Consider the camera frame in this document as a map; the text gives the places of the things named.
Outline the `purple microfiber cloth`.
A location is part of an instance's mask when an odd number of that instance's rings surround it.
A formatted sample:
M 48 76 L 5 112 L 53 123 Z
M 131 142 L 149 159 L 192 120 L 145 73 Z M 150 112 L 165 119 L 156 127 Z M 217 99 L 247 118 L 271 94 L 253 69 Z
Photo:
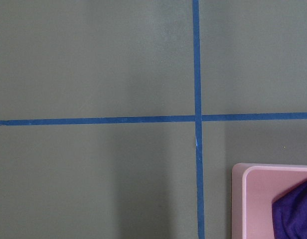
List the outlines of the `purple microfiber cloth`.
M 307 181 L 272 204 L 274 238 L 307 239 Z

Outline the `pink plastic box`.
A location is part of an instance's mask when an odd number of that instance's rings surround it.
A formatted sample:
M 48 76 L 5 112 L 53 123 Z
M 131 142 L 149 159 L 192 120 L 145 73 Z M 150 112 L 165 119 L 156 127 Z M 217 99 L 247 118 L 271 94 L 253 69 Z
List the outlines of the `pink plastic box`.
M 231 177 L 231 237 L 273 239 L 273 202 L 305 181 L 307 165 L 235 164 Z

